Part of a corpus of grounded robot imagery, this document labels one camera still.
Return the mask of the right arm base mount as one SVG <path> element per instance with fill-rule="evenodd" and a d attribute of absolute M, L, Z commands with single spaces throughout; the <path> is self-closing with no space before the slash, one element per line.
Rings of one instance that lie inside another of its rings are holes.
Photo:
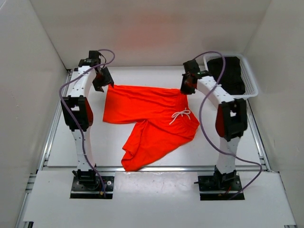
<path fill-rule="evenodd" d="M 194 184 L 199 186 L 201 201 L 245 200 L 240 177 L 236 170 L 221 173 L 215 166 L 212 175 L 200 175 Z"/>

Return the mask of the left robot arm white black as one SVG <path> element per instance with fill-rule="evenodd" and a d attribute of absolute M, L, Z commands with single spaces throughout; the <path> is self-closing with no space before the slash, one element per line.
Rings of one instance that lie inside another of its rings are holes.
<path fill-rule="evenodd" d="M 105 192 L 105 183 L 96 169 L 90 141 L 94 115 L 88 101 L 91 87 L 102 92 L 103 87 L 114 85 L 107 68 L 112 60 L 102 55 L 103 49 L 90 50 L 88 57 L 78 64 L 78 75 L 59 89 L 59 97 L 66 125 L 69 127 L 77 153 L 77 170 L 74 175 L 79 184 L 89 190 Z"/>

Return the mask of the orange shorts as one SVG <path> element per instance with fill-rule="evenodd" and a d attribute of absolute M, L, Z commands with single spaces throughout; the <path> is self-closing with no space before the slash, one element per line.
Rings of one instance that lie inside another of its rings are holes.
<path fill-rule="evenodd" d="M 131 85 L 108 87 L 103 121 L 135 124 L 122 147 L 126 171 L 138 171 L 191 142 L 199 126 L 179 89 Z"/>

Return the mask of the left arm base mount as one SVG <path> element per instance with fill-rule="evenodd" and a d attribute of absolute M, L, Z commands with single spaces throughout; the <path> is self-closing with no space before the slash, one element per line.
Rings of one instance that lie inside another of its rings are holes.
<path fill-rule="evenodd" d="M 93 170 L 77 170 L 72 173 L 71 199 L 111 200 L 113 198 L 114 176 L 101 176 L 103 185 Z"/>

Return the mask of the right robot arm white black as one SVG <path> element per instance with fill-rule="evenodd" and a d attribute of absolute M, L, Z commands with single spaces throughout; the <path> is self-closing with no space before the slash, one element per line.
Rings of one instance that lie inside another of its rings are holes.
<path fill-rule="evenodd" d="M 237 177 L 237 148 L 247 129 L 246 102 L 225 91 L 208 71 L 201 71 L 196 60 L 183 63 L 183 67 L 180 91 L 186 95 L 200 91 L 217 109 L 215 128 L 220 138 L 220 153 L 211 181 L 215 188 L 224 190 Z"/>

